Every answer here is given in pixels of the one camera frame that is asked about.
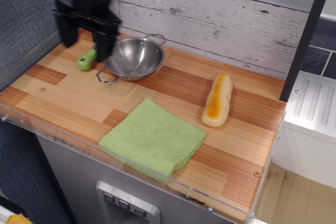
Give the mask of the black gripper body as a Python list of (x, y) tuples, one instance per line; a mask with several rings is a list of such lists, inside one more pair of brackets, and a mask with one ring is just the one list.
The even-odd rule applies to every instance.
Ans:
[(74, 16), (78, 28), (81, 27), (93, 33), (96, 32), (95, 22), (90, 13), (90, 8), (92, 7), (91, 0), (55, 0), (55, 2), (55, 16)]

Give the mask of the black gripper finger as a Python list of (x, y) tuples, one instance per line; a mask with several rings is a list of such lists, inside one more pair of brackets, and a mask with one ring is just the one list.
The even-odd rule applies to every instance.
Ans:
[(105, 33), (96, 31), (94, 33), (94, 41), (96, 43), (97, 62), (102, 62), (106, 57), (111, 55), (114, 44), (116, 43), (118, 30)]
[(77, 42), (78, 25), (74, 16), (57, 15), (58, 29), (63, 44), (68, 48)]

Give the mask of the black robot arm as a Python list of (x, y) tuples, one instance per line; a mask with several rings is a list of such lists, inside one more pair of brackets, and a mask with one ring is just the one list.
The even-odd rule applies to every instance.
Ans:
[(120, 18), (110, 8), (110, 0), (55, 0), (54, 15), (66, 47), (77, 42), (78, 28), (92, 33), (96, 43), (97, 61), (111, 55), (118, 36)]

